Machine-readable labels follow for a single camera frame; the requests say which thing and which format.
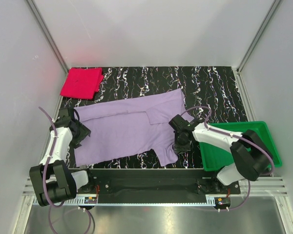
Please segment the lavender t shirt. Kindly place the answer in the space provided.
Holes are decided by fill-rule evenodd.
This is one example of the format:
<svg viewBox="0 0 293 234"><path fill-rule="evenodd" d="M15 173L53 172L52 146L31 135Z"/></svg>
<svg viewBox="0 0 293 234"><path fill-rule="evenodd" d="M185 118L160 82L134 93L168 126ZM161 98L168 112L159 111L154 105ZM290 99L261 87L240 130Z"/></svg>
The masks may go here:
<svg viewBox="0 0 293 234"><path fill-rule="evenodd" d="M178 159L172 146L169 122L185 113L184 94L176 89L163 94L102 102L76 108L80 122L90 131L75 149L76 165L96 164L153 150L161 166Z"/></svg>

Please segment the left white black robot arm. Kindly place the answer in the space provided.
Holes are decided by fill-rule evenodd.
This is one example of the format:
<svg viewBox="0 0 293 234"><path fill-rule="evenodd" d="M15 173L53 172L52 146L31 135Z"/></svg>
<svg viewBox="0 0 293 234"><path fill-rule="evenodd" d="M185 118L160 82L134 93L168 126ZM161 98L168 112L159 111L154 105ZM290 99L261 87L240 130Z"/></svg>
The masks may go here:
<svg viewBox="0 0 293 234"><path fill-rule="evenodd" d="M43 159L30 168L29 177L40 206L60 207L65 201L74 199L79 189L85 193L95 189L96 181L89 177L89 172L70 172L65 162L68 150L80 147L91 131L80 122L74 108L60 109L56 120L42 107L39 109L51 123L50 138Z"/></svg>

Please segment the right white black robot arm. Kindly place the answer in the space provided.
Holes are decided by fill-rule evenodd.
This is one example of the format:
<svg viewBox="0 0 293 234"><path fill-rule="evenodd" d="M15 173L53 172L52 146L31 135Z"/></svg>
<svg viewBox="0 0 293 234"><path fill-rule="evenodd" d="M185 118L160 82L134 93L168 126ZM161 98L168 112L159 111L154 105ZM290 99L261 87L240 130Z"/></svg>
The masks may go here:
<svg viewBox="0 0 293 234"><path fill-rule="evenodd" d="M242 179L256 181L271 166L274 169L273 155L253 130L232 132L212 127L206 121L196 119L189 122L176 115L169 125L174 130L174 151L186 152L194 141L207 143L232 155L233 163L222 167L212 181L212 188L223 193L229 186Z"/></svg>

